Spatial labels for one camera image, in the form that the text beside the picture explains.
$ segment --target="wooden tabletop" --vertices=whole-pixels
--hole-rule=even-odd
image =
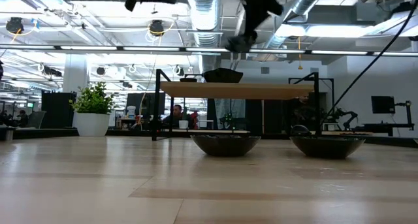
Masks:
[[[314,86],[306,84],[162,82],[161,89],[171,97],[289,100],[313,91]]]

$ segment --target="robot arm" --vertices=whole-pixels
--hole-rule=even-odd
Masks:
[[[349,111],[349,112],[344,112],[341,108],[337,108],[337,110],[335,111],[334,114],[334,118],[338,119],[341,116],[346,116],[346,115],[350,115],[351,117],[343,123],[344,126],[344,130],[348,131],[350,130],[350,123],[357,118],[357,116],[359,116],[357,113]]]

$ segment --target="fluorescent light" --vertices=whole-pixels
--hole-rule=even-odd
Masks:
[[[297,36],[301,37],[306,34],[305,28],[299,25],[287,25],[283,24],[277,29],[275,35],[279,37]]]
[[[355,25],[314,25],[308,28],[306,36],[330,38],[356,38],[365,35],[367,27]]]
[[[54,49],[53,46],[46,46],[46,45],[4,45],[1,44],[0,48],[7,48],[7,49],[22,49],[22,50],[28,50],[28,49],[38,49],[38,50],[43,50],[43,49]]]
[[[5,101],[6,103],[26,103],[26,101]]]
[[[406,20],[406,18],[408,18],[408,16],[403,16],[399,18],[391,18],[387,21],[384,21],[380,24],[375,25],[374,27],[369,27],[367,29],[366,34],[367,35],[380,35],[384,33],[385,31],[390,30],[393,27],[401,24],[402,22]]]
[[[373,55],[377,56],[380,52],[375,52]],[[387,57],[418,57],[418,52],[385,52],[382,56]]]
[[[114,46],[61,46],[64,50],[116,50]]]
[[[360,51],[326,51],[326,50],[312,50],[312,54],[328,54],[328,55],[366,55],[367,52]]]
[[[179,48],[167,48],[167,47],[124,47],[124,50],[127,51],[171,51],[177,52]]]
[[[258,54],[304,54],[305,50],[286,50],[286,49],[251,49],[250,53]]]
[[[415,37],[418,35],[418,25],[412,27],[411,29],[403,32],[400,36],[402,37]]]
[[[186,48],[188,52],[229,52],[224,48]]]

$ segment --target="dark bowl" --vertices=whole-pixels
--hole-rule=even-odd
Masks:
[[[196,83],[197,79],[195,78],[181,78],[180,79],[181,82],[192,82],[192,83]]]
[[[354,137],[325,136],[291,136],[290,139],[305,155],[325,159],[345,159],[365,141]]]
[[[247,154],[258,143],[259,136],[191,135],[197,146],[211,156],[238,157]]]
[[[218,68],[206,71],[202,75],[208,83],[239,83],[244,73],[226,68]]]

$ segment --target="computer monitor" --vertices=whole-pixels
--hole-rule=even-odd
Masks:
[[[372,96],[373,114],[394,114],[394,98],[388,96]]]
[[[126,107],[135,106],[135,114],[139,115],[139,106],[142,100],[143,93],[128,93],[128,98],[126,102]],[[154,102],[155,94],[147,93],[145,94],[144,100],[142,101],[142,115],[153,115],[154,113]],[[165,109],[165,93],[159,94],[159,106],[158,114],[164,114]]]

